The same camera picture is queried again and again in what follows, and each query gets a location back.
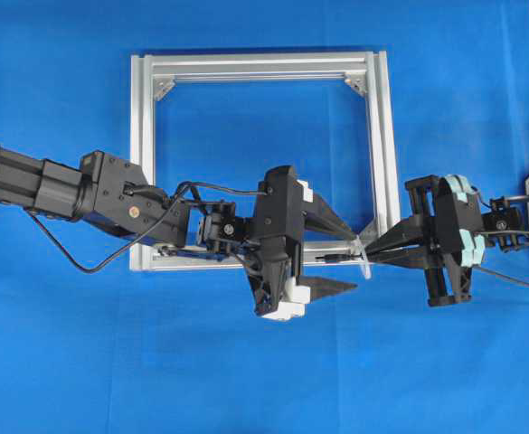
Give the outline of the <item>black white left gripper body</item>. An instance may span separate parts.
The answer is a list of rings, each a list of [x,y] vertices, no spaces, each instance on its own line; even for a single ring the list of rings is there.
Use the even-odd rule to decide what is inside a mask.
[[[288,321],[302,317],[310,302],[310,287],[300,285],[305,230],[304,204],[311,190],[298,180],[296,169],[270,169],[259,183],[248,231],[255,248],[244,255],[257,316]]]

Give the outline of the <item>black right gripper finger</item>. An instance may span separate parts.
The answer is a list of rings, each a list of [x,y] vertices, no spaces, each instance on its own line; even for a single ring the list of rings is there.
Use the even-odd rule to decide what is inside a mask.
[[[435,269],[436,257],[426,248],[387,250],[368,254],[372,263],[406,269]]]
[[[396,223],[376,241],[370,243],[365,251],[368,255],[410,246],[422,246],[430,237],[430,217],[412,215]]]

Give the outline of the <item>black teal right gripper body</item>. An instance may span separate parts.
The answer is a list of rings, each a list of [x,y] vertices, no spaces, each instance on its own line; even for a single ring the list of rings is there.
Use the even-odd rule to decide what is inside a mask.
[[[486,243],[477,193],[463,175],[429,175],[405,183],[411,210],[424,218],[424,245],[432,260],[425,269],[430,307],[471,299],[472,269]]]

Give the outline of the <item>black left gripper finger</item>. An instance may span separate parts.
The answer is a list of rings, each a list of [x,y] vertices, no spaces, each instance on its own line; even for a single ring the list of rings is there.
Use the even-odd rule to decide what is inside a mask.
[[[310,301],[323,297],[333,297],[357,288],[355,283],[330,278],[299,276],[298,284],[310,289]]]
[[[317,193],[313,193],[311,202],[303,202],[302,212],[306,231],[324,233],[343,241],[354,241],[358,238],[358,235]]]

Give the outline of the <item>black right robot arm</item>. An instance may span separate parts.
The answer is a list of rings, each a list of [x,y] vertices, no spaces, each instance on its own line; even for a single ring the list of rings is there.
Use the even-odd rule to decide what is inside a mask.
[[[424,272],[428,304],[444,307],[471,299],[472,271],[486,249],[529,248],[529,194],[483,201],[462,175],[430,175],[406,182],[411,216],[369,244],[374,263]]]

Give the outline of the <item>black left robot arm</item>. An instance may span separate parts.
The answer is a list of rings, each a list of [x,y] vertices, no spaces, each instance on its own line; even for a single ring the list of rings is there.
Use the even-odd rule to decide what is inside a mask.
[[[188,181],[167,193],[147,181],[141,166],[101,151],[72,168],[0,147],[0,203],[21,207],[35,222],[86,222],[166,257],[236,259],[259,317],[301,317],[311,302],[351,289],[347,282],[303,273],[307,232],[358,238],[292,166],[265,174],[250,193],[255,203],[249,217],[236,212],[233,200],[205,200],[202,189],[203,183]]]

